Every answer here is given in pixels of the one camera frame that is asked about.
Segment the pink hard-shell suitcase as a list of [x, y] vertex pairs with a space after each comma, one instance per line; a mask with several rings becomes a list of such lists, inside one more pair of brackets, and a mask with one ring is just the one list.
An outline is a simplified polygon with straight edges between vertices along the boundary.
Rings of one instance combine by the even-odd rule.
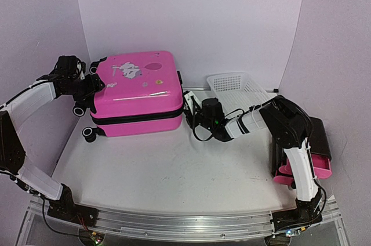
[[182, 120], [181, 75], [167, 51], [127, 53], [104, 57], [89, 68], [104, 84], [87, 102], [76, 103], [78, 116], [90, 111], [95, 127], [82, 130], [87, 142], [108, 138], [172, 131]]

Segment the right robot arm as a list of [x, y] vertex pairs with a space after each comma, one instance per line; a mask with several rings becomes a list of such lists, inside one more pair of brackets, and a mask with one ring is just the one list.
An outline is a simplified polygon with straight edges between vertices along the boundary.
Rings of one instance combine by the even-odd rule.
[[201, 126], [209, 131], [209, 139], [230, 142], [261, 129], [268, 129], [273, 140], [285, 153], [296, 185], [296, 208], [292, 220], [305, 224], [321, 213], [320, 203], [327, 199], [318, 183], [310, 152], [312, 122], [307, 113], [294, 102], [276, 96], [267, 102], [252, 106], [247, 111], [239, 108], [238, 115], [225, 114], [217, 98], [199, 101], [193, 92], [183, 95], [184, 114], [193, 132]]

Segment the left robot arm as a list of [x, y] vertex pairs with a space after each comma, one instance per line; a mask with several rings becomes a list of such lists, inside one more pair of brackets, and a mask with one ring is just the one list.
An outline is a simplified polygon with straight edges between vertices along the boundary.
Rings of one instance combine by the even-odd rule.
[[78, 107], [86, 110], [92, 105], [93, 96], [104, 87], [96, 73], [86, 73], [85, 62], [76, 56], [60, 56], [49, 74], [1, 105], [1, 173], [26, 192], [57, 201], [54, 209], [66, 221], [78, 216], [77, 206], [61, 199], [65, 186], [27, 157], [19, 134], [29, 118], [60, 96], [72, 96]]

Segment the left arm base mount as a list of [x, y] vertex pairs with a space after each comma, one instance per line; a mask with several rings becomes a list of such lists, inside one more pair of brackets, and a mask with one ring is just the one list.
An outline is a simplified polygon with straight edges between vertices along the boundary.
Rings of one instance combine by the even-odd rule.
[[99, 211], [96, 208], [72, 203], [50, 201], [47, 215], [66, 222], [94, 227]]

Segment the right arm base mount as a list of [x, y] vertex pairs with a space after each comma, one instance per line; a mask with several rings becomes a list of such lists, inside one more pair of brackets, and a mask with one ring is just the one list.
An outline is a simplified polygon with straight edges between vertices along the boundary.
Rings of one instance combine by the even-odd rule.
[[312, 224], [322, 222], [322, 214], [315, 211], [309, 215], [306, 211], [299, 209], [290, 209], [285, 211], [276, 211], [272, 213], [271, 222], [274, 225], [274, 233], [278, 234], [287, 230], [309, 227]]

